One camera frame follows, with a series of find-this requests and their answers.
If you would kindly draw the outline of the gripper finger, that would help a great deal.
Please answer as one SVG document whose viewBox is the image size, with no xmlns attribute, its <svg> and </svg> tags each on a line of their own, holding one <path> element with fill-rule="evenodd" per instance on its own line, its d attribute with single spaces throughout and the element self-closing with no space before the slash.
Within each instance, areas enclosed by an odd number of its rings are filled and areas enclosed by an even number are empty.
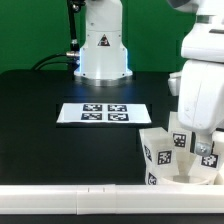
<svg viewBox="0 0 224 224">
<path fill-rule="evenodd" d="M 195 153 L 202 157 L 208 157 L 212 153 L 212 135 L 196 134 Z"/>
</svg>

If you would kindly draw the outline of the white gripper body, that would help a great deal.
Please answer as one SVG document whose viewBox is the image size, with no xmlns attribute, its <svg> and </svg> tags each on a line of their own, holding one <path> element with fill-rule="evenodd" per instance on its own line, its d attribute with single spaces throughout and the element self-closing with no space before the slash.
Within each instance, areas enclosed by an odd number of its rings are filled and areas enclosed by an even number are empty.
<svg viewBox="0 0 224 224">
<path fill-rule="evenodd" d="M 211 134 L 224 122 L 224 64 L 188 60 L 182 69 L 178 119 L 183 128 Z"/>
</svg>

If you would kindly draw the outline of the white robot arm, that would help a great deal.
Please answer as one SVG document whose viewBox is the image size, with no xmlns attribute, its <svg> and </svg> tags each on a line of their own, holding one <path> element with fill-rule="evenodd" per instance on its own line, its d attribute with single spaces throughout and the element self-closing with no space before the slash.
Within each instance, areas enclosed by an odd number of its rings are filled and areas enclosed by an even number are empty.
<svg viewBox="0 0 224 224">
<path fill-rule="evenodd" d="M 122 43 L 120 0 L 83 0 L 86 39 L 79 50 L 77 80 L 101 86 L 132 77 Z M 196 21 L 181 46 L 186 63 L 168 79 L 179 97 L 178 120 L 196 135 L 194 152 L 209 156 L 213 132 L 224 128 L 224 0 L 166 0 L 175 10 L 194 13 Z"/>
</svg>

